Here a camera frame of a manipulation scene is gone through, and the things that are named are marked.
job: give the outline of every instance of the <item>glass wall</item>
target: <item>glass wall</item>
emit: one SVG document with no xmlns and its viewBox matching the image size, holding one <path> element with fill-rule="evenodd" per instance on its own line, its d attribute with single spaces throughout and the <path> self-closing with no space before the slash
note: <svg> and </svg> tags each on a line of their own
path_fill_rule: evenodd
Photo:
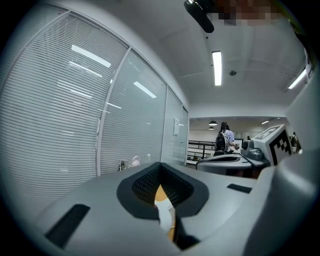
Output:
<svg viewBox="0 0 320 256">
<path fill-rule="evenodd" d="M 101 174 L 119 160 L 160 162 L 167 85 L 135 52 L 127 56 L 111 93 L 103 124 Z"/>
<path fill-rule="evenodd" d="M 31 219 L 96 176 L 96 136 L 126 46 L 74 15 L 22 53 L 0 98 L 0 168 Z"/>
<path fill-rule="evenodd" d="M 185 108 L 182 110 L 182 121 L 181 121 L 181 138 L 180 138 L 180 149 L 179 149 L 179 165 L 184 166 L 187 153 L 188 145 L 188 112 Z"/>
<path fill-rule="evenodd" d="M 183 105 L 171 89 L 168 89 L 161 161 L 179 164 Z"/>
<path fill-rule="evenodd" d="M 1 185 L 27 219 L 119 160 L 184 164 L 188 114 L 139 54 L 64 9 L 27 17 L 0 67 Z"/>
</svg>

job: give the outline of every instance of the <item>white wall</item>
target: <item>white wall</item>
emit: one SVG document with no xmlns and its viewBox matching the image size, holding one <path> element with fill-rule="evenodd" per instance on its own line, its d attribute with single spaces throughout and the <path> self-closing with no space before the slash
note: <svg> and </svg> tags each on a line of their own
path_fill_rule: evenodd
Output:
<svg viewBox="0 0 320 256">
<path fill-rule="evenodd" d="M 209 117 L 285 117 L 286 105 L 275 104 L 246 104 L 240 103 L 194 103 L 191 105 L 190 118 Z"/>
<path fill-rule="evenodd" d="M 189 130 L 189 141 L 215 142 L 218 130 Z"/>
<path fill-rule="evenodd" d="M 125 2 L 107 0 L 44 0 L 43 2 L 90 17 L 129 43 L 163 77 L 189 111 L 189 101 L 172 72 L 175 67 L 168 68 L 166 61 L 168 56 L 153 36 L 154 31 L 149 31 L 145 24 L 139 22 Z"/>
</svg>

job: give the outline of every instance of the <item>ceiling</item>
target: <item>ceiling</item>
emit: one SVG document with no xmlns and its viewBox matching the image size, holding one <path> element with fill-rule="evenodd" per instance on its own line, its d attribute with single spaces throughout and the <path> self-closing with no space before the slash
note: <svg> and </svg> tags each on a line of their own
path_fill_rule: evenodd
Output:
<svg viewBox="0 0 320 256">
<path fill-rule="evenodd" d="M 266 124 L 261 124 L 271 117 L 211 117 L 211 118 L 190 118 L 190 130 L 206 131 L 209 129 L 210 121 L 216 121 L 217 125 L 214 126 L 215 130 L 219 130 L 222 122 L 227 122 L 233 132 L 262 132 L 268 127 L 276 125 L 290 126 L 286 118 L 274 119 Z"/>
<path fill-rule="evenodd" d="M 191 106 L 241 103 L 287 107 L 293 101 L 304 82 L 293 90 L 287 88 L 303 70 L 305 54 L 286 19 L 232 26 L 212 15 L 215 30 L 206 34 L 187 13 L 184 1 L 114 0 L 123 12 L 130 10 L 162 46 L 165 54 L 160 57 Z M 148 41 L 148 33 L 139 33 Z M 222 53 L 222 86 L 214 86 L 214 51 Z M 230 71 L 237 74 L 230 76 Z"/>
</svg>

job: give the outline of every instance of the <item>window blinds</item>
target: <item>window blinds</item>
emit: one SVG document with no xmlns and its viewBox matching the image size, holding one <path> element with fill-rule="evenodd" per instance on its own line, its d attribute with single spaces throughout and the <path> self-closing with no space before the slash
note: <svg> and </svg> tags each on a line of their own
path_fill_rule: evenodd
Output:
<svg viewBox="0 0 320 256">
<path fill-rule="evenodd" d="M 0 90 L 3 87 L 10 67 L 14 64 L 23 48 L 45 25 L 66 12 L 48 5 L 36 5 L 21 20 L 8 40 L 1 54 Z"/>
<path fill-rule="evenodd" d="M 66 14 L 13 67 L 0 98 L 0 167 L 8 194 L 29 219 L 96 176 L 99 120 L 127 48 Z"/>
<path fill-rule="evenodd" d="M 112 90 L 101 141 L 101 174 L 119 160 L 140 164 L 161 160 L 167 85 L 131 51 Z"/>
</svg>

